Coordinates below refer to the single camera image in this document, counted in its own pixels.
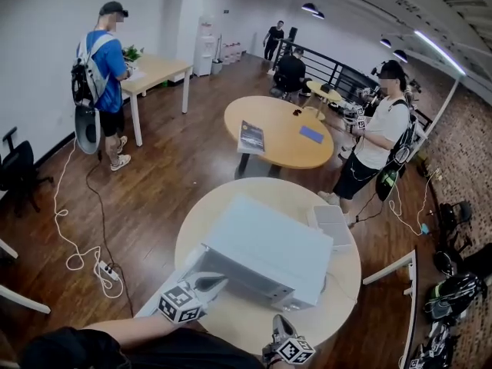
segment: white sneaker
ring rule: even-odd
[[[130,155],[119,155],[118,163],[116,165],[111,164],[111,170],[115,172],[118,169],[123,168],[124,166],[126,166],[126,164],[130,162],[130,160],[131,160]]]
[[[344,150],[344,147],[342,146],[341,149],[342,149],[341,152],[338,153],[338,157],[343,159],[343,160],[348,160],[348,158],[352,154],[352,148],[350,148],[349,150]]]
[[[325,200],[329,205],[340,206],[340,198],[335,193],[320,191],[317,196]]]
[[[118,150],[116,151],[116,153],[118,154],[121,154],[123,152],[123,147],[126,145],[126,143],[128,142],[128,137],[126,135],[123,135],[121,138],[120,138],[120,145],[118,146]]]

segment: blue t-shirt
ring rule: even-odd
[[[88,52],[98,38],[105,34],[108,34],[105,30],[96,30],[87,34],[86,42]],[[95,107],[100,111],[116,113],[123,104],[120,81],[116,78],[122,76],[126,72],[126,65],[125,60],[123,59],[120,41],[114,39],[110,42],[106,42],[92,58],[94,59],[95,64],[98,65],[103,78],[106,78],[109,75],[105,92],[99,98]]]

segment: round table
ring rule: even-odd
[[[263,130],[265,153],[260,158],[273,165],[269,176],[278,176],[282,167],[293,169],[316,168],[326,163],[334,151],[328,129],[312,114],[294,116],[296,105],[272,97],[252,96],[230,103],[224,113],[227,130],[237,141],[242,121]],[[318,144],[300,134],[303,126],[324,136]],[[239,175],[244,173],[249,155],[244,154]]]
[[[207,237],[212,225],[237,194],[246,194],[287,216],[307,224],[306,212],[325,202],[297,184],[272,178],[246,178],[226,183],[205,195],[190,211],[179,231],[175,266]],[[298,333],[318,346],[331,337],[347,320],[361,285],[361,260],[355,241],[343,253],[332,253],[327,287],[317,307],[285,313]],[[271,343],[272,320],[278,313],[222,291],[200,323],[213,335],[223,338],[251,354],[260,354]]]
[[[330,90],[328,93],[325,91],[322,91],[321,86],[323,86],[323,84],[321,84],[320,82],[309,81],[306,84],[306,86],[308,86],[309,89],[311,90],[311,96],[304,103],[303,108],[309,108],[311,110],[315,109],[313,107],[307,106],[314,100],[315,95],[319,95],[322,98],[326,98],[329,102],[340,102],[342,100],[342,97],[341,97],[340,93],[338,93],[338,91],[335,91],[333,89]],[[319,106],[317,108],[316,118],[323,121],[324,115],[321,113],[321,103],[318,103],[318,105]]]

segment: book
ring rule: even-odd
[[[239,129],[238,152],[264,155],[263,130],[243,121]]]
[[[321,133],[309,128],[309,127],[306,127],[306,126],[302,126],[301,127],[301,135],[303,135],[304,137],[307,137],[309,139],[312,139],[314,142],[317,142],[318,144],[322,144],[323,143],[323,138],[324,138],[324,135],[322,135]]]

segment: ceiling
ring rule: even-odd
[[[420,30],[448,50],[469,76],[492,82],[492,0],[344,0],[391,30],[384,34],[395,48],[452,67],[414,35]]]

